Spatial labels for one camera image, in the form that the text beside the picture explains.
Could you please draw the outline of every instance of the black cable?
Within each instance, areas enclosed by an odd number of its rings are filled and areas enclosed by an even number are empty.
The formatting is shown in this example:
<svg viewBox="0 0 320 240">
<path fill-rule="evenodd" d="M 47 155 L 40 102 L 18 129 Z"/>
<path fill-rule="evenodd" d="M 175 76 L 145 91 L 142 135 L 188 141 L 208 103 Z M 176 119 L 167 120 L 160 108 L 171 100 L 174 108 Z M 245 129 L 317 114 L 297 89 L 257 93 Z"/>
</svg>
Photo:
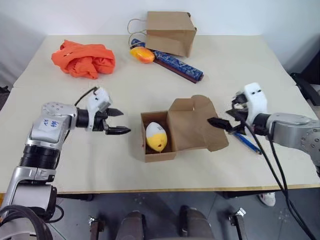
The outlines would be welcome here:
<svg viewBox="0 0 320 240">
<path fill-rule="evenodd" d="M 61 215 L 57 219 L 46 221 L 47 224 L 54 224 L 56 222 L 59 222 L 65 215 L 65 211 L 62 207 L 60 207 L 59 205 L 55 205 L 55 207 L 60 210 Z"/>
<path fill-rule="evenodd" d="M 21 215 L 22 217 L 29 219 L 34 227 L 34 231 L 35 231 L 35 234 L 36 234 L 36 237 L 38 240 L 52 240 L 53 239 L 52 234 L 49 231 L 48 226 L 30 208 L 28 208 L 26 206 L 21 206 L 21 205 L 9 205 L 9 206 L 3 207 L 0 210 L 0 215 L 3 215 L 7 211 L 18 212 L 19 215 Z"/>
<path fill-rule="evenodd" d="M 311 239 L 311 240 L 317 240 L 316 237 L 311 233 L 311 231 L 309 230 L 309 228 L 307 227 L 307 225 L 305 224 L 305 222 L 303 221 L 303 219 L 301 218 L 300 214 L 298 213 L 297 209 L 295 208 L 295 206 L 293 205 L 293 203 L 290 201 L 289 199 L 289 191 L 288 191 L 288 186 L 287 186 L 287 182 L 286 182 L 286 178 L 285 178 L 285 175 L 283 173 L 283 170 L 282 170 L 282 167 L 281 167 L 281 164 L 279 162 L 279 159 L 278 159 L 278 156 L 275 154 L 276 151 L 274 149 L 274 146 L 273 146 L 273 142 L 270 141 L 270 138 L 269 138 L 269 141 L 270 143 L 272 143 L 272 147 L 271 149 L 273 148 L 272 150 L 272 153 L 273 155 L 275 156 L 274 158 L 276 158 L 276 162 L 277 162 L 277 165 L 279 167 L 279 171 L 281 173 L 281 177 L 282 177 L 282 181 L 283 181 L 283 184 L 285 185 L 285 188 L 282 186 L 281 182 L 279 181 L 279 178 L 278 176 L 276 175 L 270 161 L 269 161 L 269 158 L 265 152 L 265 150 L 263 149 L 262 145 L 260 144 L 256 134 L 254 133 L 254 131 L 251 129 L 251 127 L 246 123 L 246 121 L 242 118 L 242 116 L 240 116 L 239 114 L 237 114 L 235 112 L 235 115 L 240 119 L 241 123 L 244 124 L 247 129 L 250 131 L 250 133 L 252 134 L 256 144 L 258 145 L 258 147 L 260 148 L 261 152 L 262 152 L 262 155 L 264 156 L 270 170 L 271 170 L 271 173 L 275 179 L 275 181 L 277 182 L 281 192 L 283 193 L 285 199 L 286 199 L 286 203 L 287 203 L 287 206 L 288 206 L 288 209 L 290 211 L 290 213 L 292 214 L 292 216 L 294 217 L 294 219 L 297 221 L 297 223 L 299 224 L 299 226 L 302 228 L 302 230 L 308 235 L 308 237 Z"/>
<path fill-rule="evenodd" d="M 89 93 L 91 93 L 92 91 L 96 91 L 97 89 L 98 89 L 98 88 L 95 86 L 95 87 L 89 89 L 88 91 L 86 91 L 86 92 L 75 102 L 74 105 L 77 106 L 78 103 L 80 103 L 80 101 L 81 101 L 85 96 L 87 96 L 87 95 L 88 95 Z M 69 134 L 70 134 L 70 130 L 68 130 L 68 131 L 66 132 L 66 135 L 65 135 L 65 137 L 64 137 L 63 142 L 66 141 L 66 139 L 67 139 L 67 137 L 69 136 Z M 58 156 L 57 159 L 56 159 L 56 164 L 55 164 L 55 168 L 54 168 L 54 169 L 56 169 L 56 168 L 58 167 L 59 161 L 60 161 L 60 153 L 59 153 L 59 156 Z"/>
</svg>

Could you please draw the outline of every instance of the orange cloth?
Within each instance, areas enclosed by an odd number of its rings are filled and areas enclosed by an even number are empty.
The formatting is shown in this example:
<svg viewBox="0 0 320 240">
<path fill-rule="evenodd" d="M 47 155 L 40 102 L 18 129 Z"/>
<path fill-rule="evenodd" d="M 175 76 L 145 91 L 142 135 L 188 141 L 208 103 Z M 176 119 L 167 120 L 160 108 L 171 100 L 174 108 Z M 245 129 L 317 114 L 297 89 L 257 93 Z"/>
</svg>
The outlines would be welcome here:
<svg viewBox="0 0 320 240">
<path fill-rule="evenodd" d="M 103 44 L 83 45 L 68 40 L 52 54 L 51 60 L 64 73 L 89 79 L 97 79 L 98 73 L 111 74 L 116 65 L 114 53 Z"/>
</svg>

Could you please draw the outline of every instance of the yellow egg toy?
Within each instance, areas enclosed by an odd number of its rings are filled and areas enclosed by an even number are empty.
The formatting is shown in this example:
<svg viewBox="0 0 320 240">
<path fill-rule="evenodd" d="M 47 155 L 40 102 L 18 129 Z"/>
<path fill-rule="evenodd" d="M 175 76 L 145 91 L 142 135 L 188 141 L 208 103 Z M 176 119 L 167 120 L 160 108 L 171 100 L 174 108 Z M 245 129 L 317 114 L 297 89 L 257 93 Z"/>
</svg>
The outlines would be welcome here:
<svg viewBox="0 0 320 240">
<path fill-rule="evenodd" d="M 144 64 L 152 63 L 155 60 L 155 55 L 149 49 L 143 46 L 136 46 L 130 50 L 132 56 Z"/>
<path fill-rule="evenodd" d="M 161 152 L 163 149 L 165 149 L 168 138 L 166 131 L 162 126 L 160 126 L 156 122 L 151 122 L 147 127 L 145 131 L 146 135 L 146 144 L 153 150 L 157 152 Z"/>
</svg>

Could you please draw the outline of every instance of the gray floor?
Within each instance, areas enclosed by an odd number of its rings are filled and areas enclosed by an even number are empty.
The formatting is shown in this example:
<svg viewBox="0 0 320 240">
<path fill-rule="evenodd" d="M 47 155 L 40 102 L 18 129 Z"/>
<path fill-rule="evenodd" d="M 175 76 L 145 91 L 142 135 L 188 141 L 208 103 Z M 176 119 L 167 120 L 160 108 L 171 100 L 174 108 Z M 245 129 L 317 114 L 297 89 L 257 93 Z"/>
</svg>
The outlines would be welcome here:
<svg viewBox="0 0 320 240">
<path fill-rule="evenodd" d="M 320 239 L 320 189 L 291 190 L 290 197 L 296 208 Z M 244 224 L 249 240 L 307 240 L 286 208 L 280 192 L 276 193 L 275 207 L 264 206 L 255 195 L 224 199 L 215 192 L 156 192 L 98 194 L 93 201 L 58 199 L 65 216 L 52 224 L 55 239 L 90 239 L 88 216 L 103 216 L 105 232 L 100 240 L 114 240 L 123 217 L 141 211 L 147 221 L 146 238 L 178 236 L 177 216 L 181 205 L 195 207 L 211 223 L 216 240 L 237 240 L 236 228 L 228 221 L 228 213 L 239 207 L 246 210 Z"/>
</svg>

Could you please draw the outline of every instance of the white table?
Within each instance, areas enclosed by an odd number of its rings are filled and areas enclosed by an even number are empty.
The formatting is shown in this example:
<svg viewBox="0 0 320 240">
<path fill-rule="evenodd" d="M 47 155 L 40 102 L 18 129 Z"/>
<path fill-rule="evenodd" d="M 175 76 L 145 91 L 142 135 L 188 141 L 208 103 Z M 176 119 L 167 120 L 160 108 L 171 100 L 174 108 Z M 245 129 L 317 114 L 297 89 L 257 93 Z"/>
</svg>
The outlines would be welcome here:
<svg viewBox="0 0 320 240">
<path fill-rule="evenodd" d="M 82 44 L 99 43 L 113 50 L 113 74 L 98 80 L 73 78 L 51 61 L 64 39 Z M 260 36 L 196 36 L 185 62 L 202 70 L 203 80 L 193 84 L 155 64 L 142 64 L 129 53 L 128 36 L 48 36 L 0 112 L 0 193 L 7 189 L 12 171 L 23 154 L 24 142 L 48 101 L 73 104 L 88 88 L 104 87 L 114 108 L 124 115 L 108 118 L 114 126 L 132 129 L 129 134 L 106 136 L 102 132 L 72 131 L 62 148 L 54 185 L 60 193 L 130 191 L 243 191 L 277 189 L 262 156 L 228 135 L 229 146 L 180 152 L 174 160 L 145 163 L 141 112 L 167 110 L 174 99 L 195 94 L 209 97 L 221 118 L 244 85 L 258 82 L 268 99 L 270 113 L 287 112 L 316 118 L 294 81 Z M 259 137 L 273 160 L 270 146 Z M 276 144 L 290 188 L 319 187 L 310 157 L 302 151 Z"/>
</svg>

